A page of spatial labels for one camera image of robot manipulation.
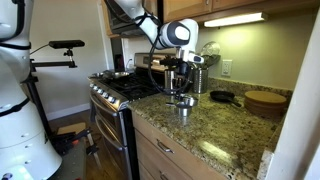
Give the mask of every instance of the floor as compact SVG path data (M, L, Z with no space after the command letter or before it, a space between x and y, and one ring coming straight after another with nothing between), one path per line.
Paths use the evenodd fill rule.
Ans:
M85 122L87 127L90 127L93 139L99 147L98 156L101 161L102 169L97 166L94 156L89 155L86 157L86 179L87 180L117 180L119 175L115 174L113 169L113 161L110 160L110 154L106 150L102 135L99 133L95 123L90 122L90 111L83 111L77 114L69 115L59 119L49 121L49 125L52 131L56 131L59 127L76 124L79 122Z

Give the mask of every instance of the stainless steel stove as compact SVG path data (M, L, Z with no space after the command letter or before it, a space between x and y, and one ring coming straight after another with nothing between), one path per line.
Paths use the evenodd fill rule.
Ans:
M164 59L166 55L155 54L154 59ZM89 77L91 98L91 121L95 121L107 150L115 163L114 171L121 174L119 179L139 179L135 134L128 103L159 91L148 77L147 53L135 54L135 70L125 76L110 78L104 73ZM152 66L153 78L164 84L164 66Z

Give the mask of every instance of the oven handle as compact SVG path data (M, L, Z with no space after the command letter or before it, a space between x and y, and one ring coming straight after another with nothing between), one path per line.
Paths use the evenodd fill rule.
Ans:
M105 108L104 106L101 105L101 103L98 102L98 100L92 96L92 93L90 93L90 99L92 100L92 102L97 105L99 108L101 108L102 110L106 111L109 114L112 114L112 116L117 116L116 112L111 111L110 109Z
M110 139L110 137L107 136L105 132L102 130L99 122L97 121L97 117L96 117L96 122L97 122L98 129L100 130L101 134L107 139L107 141L109 141L118 151L122 151L123 147L121 146L121 144L118 141L113 141L112 139Z

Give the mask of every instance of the electrical outlet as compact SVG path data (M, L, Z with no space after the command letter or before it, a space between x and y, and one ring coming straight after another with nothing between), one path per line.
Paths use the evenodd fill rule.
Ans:
M221 75L231 76L231 67L232 67L232 60L231 59L224 59L222 61Z

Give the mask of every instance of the wall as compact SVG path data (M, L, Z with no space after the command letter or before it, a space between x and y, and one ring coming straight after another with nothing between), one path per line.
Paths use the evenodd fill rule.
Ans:
M113 66L106 59L106 54L111 52L110 39L102 33L105 31L104 25L100 25L99 8L96 0L35 1L31 51L52 40L80 39L85 42L84 47L72 49L78 68L42 67L33 73L39 78L36 85L49 120L88 109L87 76ZM46 47L31 58L39 62L68 61L68 56L63 56L65 51Z
M315 15L308 9L272 14L262 23L201 27L196 51L200 53L206 43L215 41L221 47L221 59L233 60L231 77L221 76L222 60L209 68L209 77L293 90ZM124 44L127 59L151 48L147 38L129 39Z

